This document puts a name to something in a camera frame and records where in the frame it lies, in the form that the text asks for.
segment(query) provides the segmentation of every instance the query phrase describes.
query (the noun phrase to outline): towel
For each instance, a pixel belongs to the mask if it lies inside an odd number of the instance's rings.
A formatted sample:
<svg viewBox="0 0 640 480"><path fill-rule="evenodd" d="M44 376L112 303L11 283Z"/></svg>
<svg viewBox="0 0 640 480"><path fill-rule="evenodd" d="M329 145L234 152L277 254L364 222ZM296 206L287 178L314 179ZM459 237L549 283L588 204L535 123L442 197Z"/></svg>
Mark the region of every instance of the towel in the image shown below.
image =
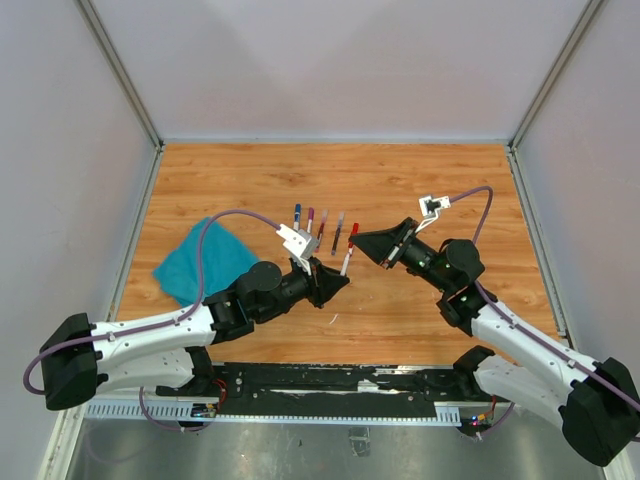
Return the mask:
<svg viewBox="0 0 640 480"><path fill-rule="evenodd" d="M182 307L196 302L198 270L196 253L202 229L208 218L195 225L182 244L153 271L162 291ZM256 257L240 240L215 222L202 243L205 297L224 290L257 263Z"/></svg>

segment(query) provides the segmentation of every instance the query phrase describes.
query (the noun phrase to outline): white wall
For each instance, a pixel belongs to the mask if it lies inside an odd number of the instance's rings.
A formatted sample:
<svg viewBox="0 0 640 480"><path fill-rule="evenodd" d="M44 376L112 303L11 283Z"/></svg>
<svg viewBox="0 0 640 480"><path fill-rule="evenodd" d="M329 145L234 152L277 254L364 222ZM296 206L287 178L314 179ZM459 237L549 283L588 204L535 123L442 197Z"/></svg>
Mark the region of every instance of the white wall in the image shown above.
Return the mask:
<svg viewBox="0 0 640 480"><path fill-rule="evenodd" d="M507 139L586 0L94 0L169 139Z"/></svg>
<svg viewBox="0 0 640 480"><path fill-rule="evenodd" d="M525 137L522 167L569 329L640 387L640 3L609 2ZM640 446L632 447L640 473Z"/></svg>
<svg viewBox="0 0 640 480"><path fill-rule="evenodd" d="M0 2L0 70L0 476L29 479L55 414L22 372L104 318L152 148L72 1Z"/></svg>

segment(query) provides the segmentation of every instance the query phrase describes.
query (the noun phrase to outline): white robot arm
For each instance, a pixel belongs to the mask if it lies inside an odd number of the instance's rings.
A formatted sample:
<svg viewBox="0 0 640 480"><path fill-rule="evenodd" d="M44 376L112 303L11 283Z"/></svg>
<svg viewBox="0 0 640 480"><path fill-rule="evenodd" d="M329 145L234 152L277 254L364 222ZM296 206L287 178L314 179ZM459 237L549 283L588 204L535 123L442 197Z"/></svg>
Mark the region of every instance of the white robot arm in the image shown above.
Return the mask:
<svg viewBox="0 0 640 480"><path fill-rule="evenodd" d="M72 315L27 368L25 387L44 395L50 410L130 387L203 395L214 379L206 346L247 335L255 323L287 313L305 298L322 308L349 283L347 276L311 256L317 240L306 231L280 225L277 234L291 256L290 273L283 275L271 262L258 262L202 303L128 322L90 323L86 313ZM38 362L44 390L29 381Z"/></svg>
<svg viewBox="0 0 640 480"><path fill-rule="evenodd" d="M406 218L350 241L383 268L399 262L437 288L442 292L437 306L447 323L495 345L520 365L474 347L454 364L465 388L531 410L561 428L584 458L607 465L640 432L640 404L629 371L613 358L600 363L562 345L485 291L478 283L484 265L473 241L450 239L436 251L416 238L451 203L448 197L423 197L422 221Z"/></svg>

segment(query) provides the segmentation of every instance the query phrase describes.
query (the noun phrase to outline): wooden table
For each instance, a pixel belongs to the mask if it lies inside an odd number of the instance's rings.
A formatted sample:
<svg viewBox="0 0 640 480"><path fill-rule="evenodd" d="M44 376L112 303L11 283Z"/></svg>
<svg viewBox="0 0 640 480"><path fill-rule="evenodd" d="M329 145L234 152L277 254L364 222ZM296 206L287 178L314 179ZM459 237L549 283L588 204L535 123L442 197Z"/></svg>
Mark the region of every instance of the wooden table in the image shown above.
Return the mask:
<svg viewBox="0 0 640 480"><path fill-rule="evenodd" d="M316 210L314 233L329 209L318 258L339 269L353 222L366 232L420 218L418 198L456 195L489 184L494 206L478 247L486 288L547 334L555 324L499 145L169 145L135 253L118 318L166 312L177 304L151 272L208 215L246 208L291 224L296 203ZM471 238L486 201L460 201L420 235L437 248L450 237ZM338 254L330 254L338 212L346 212ZM243 216L221 223L261 259L290 271L282 240ZM440 317L438 292L401 266L384 271L356 251L351 284L322 310L307 302L234 342L210 347L216 361L451 364L476 345Z"/></svg>

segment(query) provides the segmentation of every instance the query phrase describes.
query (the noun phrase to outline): marker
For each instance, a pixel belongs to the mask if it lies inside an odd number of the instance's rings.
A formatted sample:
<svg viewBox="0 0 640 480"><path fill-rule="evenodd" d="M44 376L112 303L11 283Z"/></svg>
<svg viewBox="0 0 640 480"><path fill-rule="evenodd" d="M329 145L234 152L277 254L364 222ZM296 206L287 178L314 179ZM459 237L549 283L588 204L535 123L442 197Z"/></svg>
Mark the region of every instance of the marker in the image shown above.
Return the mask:
<svg viewBox="0 0 640 480"><path fill-rule="evenodd" d="M322 235L324 234L324 224L327 223L327 217L329 216L329 210L322 212L322 220L320 221L320 228L318 229L318 246L316 252L320 250L320 242L322 242Z"/></svg>
<svg viewBox="0 0 640 480"><path fill-rule="evenodd" d="M293 229L297 232L300 229L300 212L302 207L299 203L296 203L296 210L293 214Z"/></svg>
<svg viewBox="0 0 640 480"><path fill-rule="evenodd" d="M307 233L311 233L313 228L313 207L309 207L309 220L307 220Z"/></svg>
<svg viewBox="0 0 640 480"><path fill-rule="evenodd" d="M358 233L358 227L359 225L357 223L353 224L353 228L351 229L351 235L349 235L349 238L351 238L352 235L355 235L356 233ZM349 260L351 260L351 257L353 256L353 242L351 240L349 240L348 248L349 250L344 256L344 261L342 262L342 270L340 270L340 275L342 275L343 277L347 274L347 268L349 267Z"/></svg>
<svg viewBox="0 0 640 480"><path fill-rule="evenodd" d="M342 222L344 222L344 212L340 212L340 218L338 218L338 228L336 228L336 236L333 238L333 247L331 247L331 255L336 254L338 249L338 239L340 238L340 230L342 229Z"/></svg>

